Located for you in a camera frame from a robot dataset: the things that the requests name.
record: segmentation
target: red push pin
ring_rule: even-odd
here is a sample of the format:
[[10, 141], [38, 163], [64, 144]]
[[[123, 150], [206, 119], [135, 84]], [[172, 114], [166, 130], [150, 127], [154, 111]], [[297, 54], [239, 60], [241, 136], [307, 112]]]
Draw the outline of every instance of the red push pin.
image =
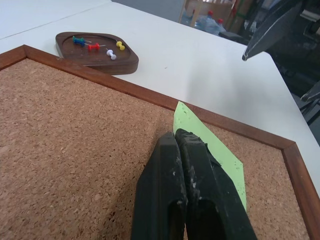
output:
[[88, 50], [89, 51], [91, 51], [92, 49], [99, 50], [99, 48], [100, 48], [99, 43], [96, 43], [95, 45], [88, 44]]

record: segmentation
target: yellow push pin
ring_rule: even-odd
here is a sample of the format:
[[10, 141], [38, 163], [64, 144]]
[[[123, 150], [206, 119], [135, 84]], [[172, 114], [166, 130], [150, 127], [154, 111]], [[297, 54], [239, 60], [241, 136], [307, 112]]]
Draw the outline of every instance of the yellow push pin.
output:
[[125, 48], [126, 48], [125, 46], [122, 45], [121, 41], [117, 41], [116, 46], [119, 47], [121, 51], [125, 50]]

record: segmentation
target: white table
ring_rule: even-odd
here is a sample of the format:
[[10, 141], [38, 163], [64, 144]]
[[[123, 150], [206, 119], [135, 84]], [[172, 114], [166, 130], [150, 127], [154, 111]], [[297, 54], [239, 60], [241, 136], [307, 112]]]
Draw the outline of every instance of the white table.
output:
[[0, 40], [109, 2], [111, 0], [1, 0]]
[[295, 141], [320, 193], [320, 147], [267, 53], [244, 62], [244, 45], [114, 2], [2, 39], [0, 53], [26, 44], [58, 55], [67, 31], [124, 39], [139, 66], [123, 80]]

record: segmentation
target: push pin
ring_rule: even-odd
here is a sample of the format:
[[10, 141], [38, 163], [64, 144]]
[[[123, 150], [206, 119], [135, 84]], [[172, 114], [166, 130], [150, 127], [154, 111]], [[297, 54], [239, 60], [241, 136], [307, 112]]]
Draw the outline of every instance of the push pin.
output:
[[91, 51], [92, 49], [99, 50], [100, 47], [105, 46], [105, 45], [99, 45], [99, 43], [96, 43], [95, 45], [90, 45], [90, 44], [85, 43], [85, 45], [88, 45], [89, 51]]
[[119, 47], [121, 51], [125, 50], [125, 48], [126, 48], [125, 46], [122, 45], [121, 41], [117, 41], [116, 46]]
[[85, 39], [82, 38], [76, 38], [75, 36], [72, 37], [72, 41], [74, 44], [80, 44], [82, 47], [85, 46], [86, 42], [91, 43], [91, 41], [85, 41]]
[[107, 48], [106, 54], [111, 57], [111, 60], [115, 60], [117, 56], [114, 54], [114, 51]]

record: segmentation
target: blue push pin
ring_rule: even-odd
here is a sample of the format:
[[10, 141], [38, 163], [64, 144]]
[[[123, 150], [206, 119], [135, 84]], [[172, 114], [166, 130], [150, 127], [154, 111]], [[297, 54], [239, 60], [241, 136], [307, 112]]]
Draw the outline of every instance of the blue push pin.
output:
[[76, 38], [75, 36], [72, 37], [72, 41], [75, 44], [80, 44], [82, 47], [86, 45], [86, 42], [91, 43], [90, 41], [85, 41], [85, 39], [82, 38]]

